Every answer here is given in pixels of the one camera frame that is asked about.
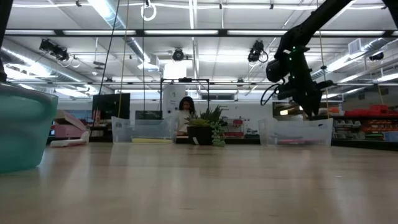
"pink item in bin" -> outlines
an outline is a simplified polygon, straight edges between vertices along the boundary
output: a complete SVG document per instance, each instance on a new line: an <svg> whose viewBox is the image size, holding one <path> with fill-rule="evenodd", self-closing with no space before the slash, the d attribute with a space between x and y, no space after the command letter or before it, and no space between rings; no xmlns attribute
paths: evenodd
<svg viewBox="0 0 398 224"><path fill-rule="evenodd" d="M77 118L64 110L58 110L54 119L53 130L56 138L80 138L68 140L55 140L50 143L50 147L77 146L88 143L89 134L86 126Z"/></svg>

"teal plastic bin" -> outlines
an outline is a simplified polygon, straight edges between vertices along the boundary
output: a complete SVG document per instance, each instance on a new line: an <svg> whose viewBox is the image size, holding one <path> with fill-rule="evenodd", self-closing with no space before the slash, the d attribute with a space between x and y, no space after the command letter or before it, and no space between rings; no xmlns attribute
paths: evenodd
<svg viewBox="0 0 398 224"><path fill-rule="evenodd" d="M40 164L58 97L0 83L0 173Z"/></svg>

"dark hair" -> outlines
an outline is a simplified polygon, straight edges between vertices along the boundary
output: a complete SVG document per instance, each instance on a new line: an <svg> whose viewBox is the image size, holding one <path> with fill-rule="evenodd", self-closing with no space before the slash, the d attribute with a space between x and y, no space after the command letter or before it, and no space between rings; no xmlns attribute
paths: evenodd
<svg viewBox="0 0 398 224"><path fill-rule="evenodd" d="M190 114L194 114L195 113L195 105L193 104L193 99L190 96L186 96L184 98L182 98L182 100L180 101L180 106L178 107L179 110L184 110L183 105L184 102L188 102L189 103L189 113Z"/></svg>

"table surface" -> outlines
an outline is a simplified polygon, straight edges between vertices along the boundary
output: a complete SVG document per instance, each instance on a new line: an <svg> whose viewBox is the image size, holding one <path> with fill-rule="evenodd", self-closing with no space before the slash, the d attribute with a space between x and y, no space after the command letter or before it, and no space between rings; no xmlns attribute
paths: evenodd
<svg viewBox="0 0 398 224"><path fill-rule="evenodd" d="M397 223L398 152L91 143L0 175L1 223Z"/></svg>

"ceiling duct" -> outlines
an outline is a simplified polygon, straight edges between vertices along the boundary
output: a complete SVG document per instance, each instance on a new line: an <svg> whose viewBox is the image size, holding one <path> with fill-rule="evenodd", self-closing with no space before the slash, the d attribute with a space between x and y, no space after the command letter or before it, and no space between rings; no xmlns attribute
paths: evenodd
<svg viewBox="0 0 398 224"><path fill-rule="evenodd" d="M35 72L32 73L38 75L40 78L42 78L42 75L50 76L57 74L57 80L73 80L73 82L76 82L77 85L78 82L93 82L93 80L68 68L64 68L58 63L53 62L7 39L4 39L2 43L0 56L4 60L4 64L11 63L34 68ZM107 87L104 87L103 90L106 93L114 92Z"/></svg>
<svg viewBox="0 0 398 224"><path fill-rule="evenodd" d="M94 9L98 12L98 14L105 20L105 22L113 28L113 24L115 24L115 29L126 29L126 23L123 21L120 15L116 15L116 7L113 4L112 1L110 0L88 0L88 2L94 7ZM133 37L127 37L122 39L126 42L126 44L131 48L131 50L135 53L137 58L140 60L141 63L151 63L151 59L144 52L142 47L138 44L137 40Z"/></svg>
<svg viewBox="0 0 398 224"><path fill-rule="evenodd" d="M329 63L326 63L327 69L325 70L326 75L330 74L336 70L343 68L346 65L349 65L356 61L357 59L371 56L378 51L382 52L384 46L386 46L389 42L392 42L395 39L356 39L355 41L349 43L349 51L343 54L337 55ZM318 71L311 74L312 79L316 80L317 78L323 77L323 70L319 69Z"/></svg>

